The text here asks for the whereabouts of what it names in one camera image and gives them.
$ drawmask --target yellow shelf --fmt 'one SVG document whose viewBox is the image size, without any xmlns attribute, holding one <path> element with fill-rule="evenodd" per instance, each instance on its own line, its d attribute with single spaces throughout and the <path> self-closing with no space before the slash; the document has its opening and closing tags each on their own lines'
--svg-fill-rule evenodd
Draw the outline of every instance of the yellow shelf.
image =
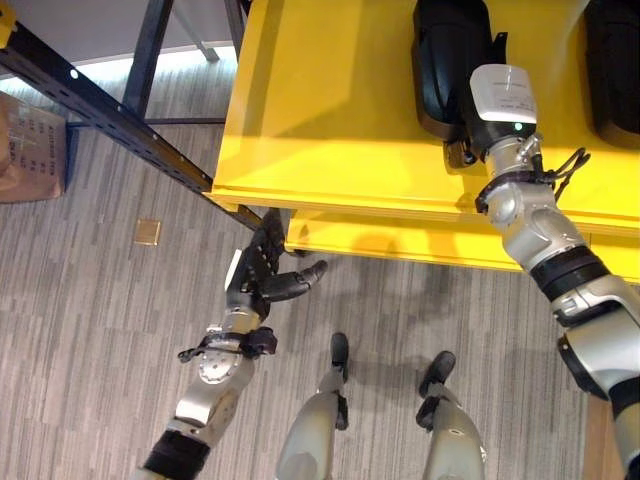
<svg viewBox="0 0 640 480">
<path fill-rule="evenodd" d="M 640 237 L 587 234 L 586 238 L 613 273 L 640 283 Z M 460 226 L 299 210 L 289 223 L 286 247 L 521 271 L 488 224 Z"/>
<path fill-rule="evenodd" d="M 418 124 L 412 85 L 416 0 L 252 2 L 211 198 L 340 214 L 482 224 L 483 165 L 447 168 Z M 591 125 L 584 0 L 486 0 L 507 58 L 525 68 L 548 168 L 579 146 L 592 160 L 560 208 L 585 232 L 640 232 L 640 153 Z"/>
</svg>

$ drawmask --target black metal rack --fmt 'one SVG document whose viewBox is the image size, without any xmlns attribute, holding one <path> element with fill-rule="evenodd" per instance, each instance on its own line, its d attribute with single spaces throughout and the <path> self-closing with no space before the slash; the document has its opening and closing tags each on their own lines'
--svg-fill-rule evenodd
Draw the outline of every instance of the black metal rack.
<svg viewBox="0 0 640 480">
<path fill-rule="evenodd" d="M 242 10 L 237 0 L 225 0 L 225 6 L 230 24 L 232 23 L 232 37 L 238 54 L 244 31 Z M 144 118 L 172 7 L 173 0 L 149 0 L 122 103 L 78 72 L 22 24 L 14 21 L 13 12 L 8 10 L 10 7 L 3 3 L 0 3 L 0 42 L 2 31 L 10 33 L 6 42 L 0 44 L 3 47 L 0 48 L 0 64 L 36 90 L 82 117 L 82 122 L 69 123 L 69 127 L 96 128 L 227 215 L 255 230 L 261 220 L 258 215 L 243 205 L 237 212 L 228 212 L 204 196 L 204 192 L 211 191 L 213 179 L 149 126 L 223 124 L 224 118 Z M 177 17 L 183 26 L 186 25 L 187 33 L 207 59 L 217 60 L 213 49 L 202 45 L 184 16 L 178 14 Z"/>
</svg>

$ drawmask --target cardboard box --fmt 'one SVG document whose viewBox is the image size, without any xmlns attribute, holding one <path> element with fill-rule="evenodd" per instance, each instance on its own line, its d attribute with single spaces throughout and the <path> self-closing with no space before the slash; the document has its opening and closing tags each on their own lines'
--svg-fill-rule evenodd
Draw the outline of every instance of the cardboard box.
<svg viewBox="0 0 640 480">
<path fill-rule="evenodd" d="M 65 119 L 0 92 L 0 203 L 64 192 Z"/>
</svg>

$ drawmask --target gray striped carpet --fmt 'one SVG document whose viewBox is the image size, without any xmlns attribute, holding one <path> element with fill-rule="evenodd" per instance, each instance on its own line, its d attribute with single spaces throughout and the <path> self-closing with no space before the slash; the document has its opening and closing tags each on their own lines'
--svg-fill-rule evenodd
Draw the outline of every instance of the gray striped carpet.
<svg viewBox="0 0 640 480">
<path fill-rule="evenodd" d="M 223 114 L 234 71 L 232 60 L 160 71 L 149 116 Z M 102 84 L 122 94 L 123 78 Z M 213 172 L 221 128 L 159 131 Z M 132 244 L 139 217 L 162 221 L 159 246 Z M 194 377 L 176 353 L 220 318 L 228 262 L 249 237 L 93 131 L 80 136 L 63 198 L 0 205 L 0 478 L 128 478 Z M 353 357 L 335 478 L 421 478 L 429 437 L 414 421 L 416 383 L 444 348 L 458 356 L 451 387 L 484 437 L 488 479 L 580 478 L 586 397 L 527 277 L 328 255 L 289 257 L 283 270 L 318 258 L 329 272 L 309 295 L 273 308 L 278 353 L 259 360 L 201 478 L 273 478 L 335 330 Z"/>
</svg>

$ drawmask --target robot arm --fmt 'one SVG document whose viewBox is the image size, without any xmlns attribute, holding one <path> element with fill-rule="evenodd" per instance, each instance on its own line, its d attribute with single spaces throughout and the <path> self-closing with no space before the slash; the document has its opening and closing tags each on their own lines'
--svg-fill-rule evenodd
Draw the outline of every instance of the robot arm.
<svg viewBox="0 0 640 480">
<path fill-rule="evenodd" d="M 640 296 L 589 249 L 553 191 L 554 181 L 564 178 L 566 186 L 588 155 L 576 151 L 565 173 L 542 170 L 542 137 L 534 133 L 535 104 L 524 70 L 482 65 L 470 86 L 463 116 L 471 149 L 491 176 L 476 201 L 478 211 L 501 232 L 506 252 L 567 328 L 558 349 L 578 386 L 611 401 L 623 464 L 628 478 L 638 478 Z"/>
<path fill-rule="evenodd" d="M 304 294 L 327 269 L 327 263 L 320 261 L 301 272 L 278 275 L 283 252 L 280 214 L 271 209 L 239 258 L 227 288 L 222 322 L 207 328 L 196 348 L 180 353 L 182 362 L 201 355 L 198 377 L 178 402 L 134 480 L 192 480 L 204 467 L 233 419 L 240 393 L 253 377 L 254 360 L 275 353 L 273 331 L 260 326 L 271 302 Z"/>
</svg>

